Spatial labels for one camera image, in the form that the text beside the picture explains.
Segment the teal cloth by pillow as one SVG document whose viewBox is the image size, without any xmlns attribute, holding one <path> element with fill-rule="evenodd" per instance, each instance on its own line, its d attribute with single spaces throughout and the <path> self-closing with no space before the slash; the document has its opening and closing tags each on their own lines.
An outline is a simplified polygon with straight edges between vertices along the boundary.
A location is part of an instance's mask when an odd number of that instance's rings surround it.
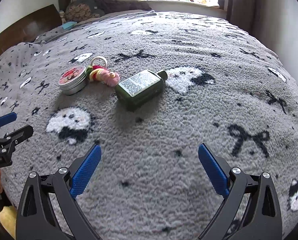
<svg viewBox="0 0 298 240">
<path fill-rule="evenodd" d="M 61 25 L 61 27 L 62 27 L 64 30 L 70 30 L 70 29 L 72 29 L 75 25 L 77 25 L 77 22 L 69 21 L 69 22 L 63 23 L 63 24 Z"/>
</svg>

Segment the small green lotion bottle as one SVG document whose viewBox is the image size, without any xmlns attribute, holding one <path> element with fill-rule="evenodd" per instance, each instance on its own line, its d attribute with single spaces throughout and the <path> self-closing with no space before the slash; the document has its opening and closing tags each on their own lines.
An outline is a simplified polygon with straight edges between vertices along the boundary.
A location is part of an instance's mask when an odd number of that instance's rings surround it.
<svg viewBox="0 0 298 240">
<path fill-rule="evenodd" d="M 143 70 L 121 82 L 115 87 L 119 102 L 129 111 L 134 111 L 160 94 L 168 79 L 167 72 L 157 73 Z"/>
</svg>

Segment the grey cat pattern bedspread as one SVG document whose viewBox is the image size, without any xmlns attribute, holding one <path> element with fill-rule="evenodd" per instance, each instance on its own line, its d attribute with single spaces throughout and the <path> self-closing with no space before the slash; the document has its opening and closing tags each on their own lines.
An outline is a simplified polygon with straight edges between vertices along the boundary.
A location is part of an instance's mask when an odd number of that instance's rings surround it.
<svg viewBox="0 0 298 240">
<path fill-rule="evenodd" d="M 101 55 L 127 79 L 165 70 L 161 94 L 135 111 L 91 82 L 65 95 L 59 79 Z M 0 56 L 0 116 L 33 136 L 16 147 L 2 185 L 18 206 L 29 172 L 52 174 L 93 144 L 102 159 L 77 198 L 104 239 L 194 239 L 221 204 L 198 159 L 205 143 L 244 172 L 271 174 L 283 236 L 298 223 L 298 86 L 278 56 L 226 20 L 135 12 L 56 28 Z"/>
</svg>

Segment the brown patterned pillow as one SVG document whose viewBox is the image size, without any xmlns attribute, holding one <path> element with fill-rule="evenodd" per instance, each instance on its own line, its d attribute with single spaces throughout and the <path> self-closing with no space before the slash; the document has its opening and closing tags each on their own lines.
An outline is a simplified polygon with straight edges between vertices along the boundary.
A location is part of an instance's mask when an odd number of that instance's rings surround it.
<svg viewBox="0 0 298 240">
<path fill-rule="evenodd" d="M 91 18 L 100 18 L 105 15 L 102 9 L 99 9 L 94 0 L 71 0 L 65 10 L 65 20 L 82 22 Z"/>
</svg>

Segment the brown right curtain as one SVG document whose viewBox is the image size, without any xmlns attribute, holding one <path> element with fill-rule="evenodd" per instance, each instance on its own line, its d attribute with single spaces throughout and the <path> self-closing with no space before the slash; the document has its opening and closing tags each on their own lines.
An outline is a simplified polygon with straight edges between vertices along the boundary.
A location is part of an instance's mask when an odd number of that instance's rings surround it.
<svg viewBox="0 0 298 240">
<path fill-rule="evenodd" d="M 226 20 L 250 33 L 256 13 L 256 0 L 218 0 L 220 9 L 226 12 Z"/>
</svg>

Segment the round metal tin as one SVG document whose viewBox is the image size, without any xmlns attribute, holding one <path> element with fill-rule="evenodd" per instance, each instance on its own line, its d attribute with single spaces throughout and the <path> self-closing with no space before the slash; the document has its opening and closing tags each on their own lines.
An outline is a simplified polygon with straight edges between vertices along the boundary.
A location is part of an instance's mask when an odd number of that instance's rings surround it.
<svg viewBox="0 0 298 240">
<path fill-rule="evenodd" d="M 65 72 L 59 79 L 59 88 L 65 95 L 73 95 L 82 90 L 87 84 L 86 67 L 78 66 Z"/>
</svg>

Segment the dark wooden headboard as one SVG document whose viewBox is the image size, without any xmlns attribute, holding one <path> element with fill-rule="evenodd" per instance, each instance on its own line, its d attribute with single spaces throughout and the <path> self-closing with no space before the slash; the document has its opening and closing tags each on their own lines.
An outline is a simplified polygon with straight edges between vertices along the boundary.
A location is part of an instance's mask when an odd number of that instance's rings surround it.
<svg viewBox="0 0 298 240">
<path fill-rule="evenodd" d="M 49 5 L 16 21 L 0 33 L 0 56 L 21 42 L 33 42 L 38 35 L 62 24 L 54 5 Z"/>
</svg>

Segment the colourful plush toy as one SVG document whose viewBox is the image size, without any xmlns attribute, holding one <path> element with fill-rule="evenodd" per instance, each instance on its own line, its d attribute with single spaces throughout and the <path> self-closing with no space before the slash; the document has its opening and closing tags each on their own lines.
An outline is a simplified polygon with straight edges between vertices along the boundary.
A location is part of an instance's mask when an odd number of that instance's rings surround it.
<svg viewBox="0 0 298 240">
<path fill-rule="evenodd" d="M 88 66 L 86 76 L 90 82 L 102 82 L 109 87 L 115 87 L 120 82 L 120 76 L 117 72 L 112 72 L 98 65 Z"/>
</svg>

